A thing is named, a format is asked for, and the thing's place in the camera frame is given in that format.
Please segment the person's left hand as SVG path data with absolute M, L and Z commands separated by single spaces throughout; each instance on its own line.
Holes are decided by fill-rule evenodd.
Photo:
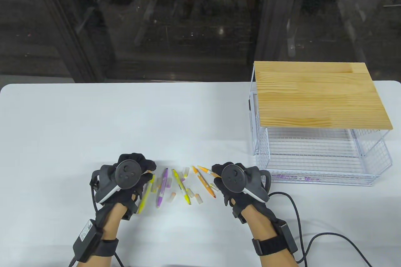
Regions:
M 118 203 L 127 208 L 122 219 L 130 220 L 137 213 L 136 201 L 143 198 L 143 187 L 152 179 L 155 170 L 155 161 L 146 159 L 143 154 L 131 153 L 120 155 L 113 165 L 103 165 L 93 171 L 89 183 L 92 201 L 94 207 L 102 206 L 95 208 L 96 226 L 104 225 L 106 216 Z

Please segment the person's right hand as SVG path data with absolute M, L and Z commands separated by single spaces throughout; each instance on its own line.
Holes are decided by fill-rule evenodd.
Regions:
M 278 222 L 275 214 L 266 206 L 272 184 L 269 171 L 260 170 L 256 166 L 245 168 L 241 163 L 232 162 L 215 164 L 212 171 L 219 175 L 214 183 L 222 192 L 225 205 L 232 207 L 233 216 L 241 223 L 246 223 L 242 212 L 249 205 L 254 206 L 273 223 Z

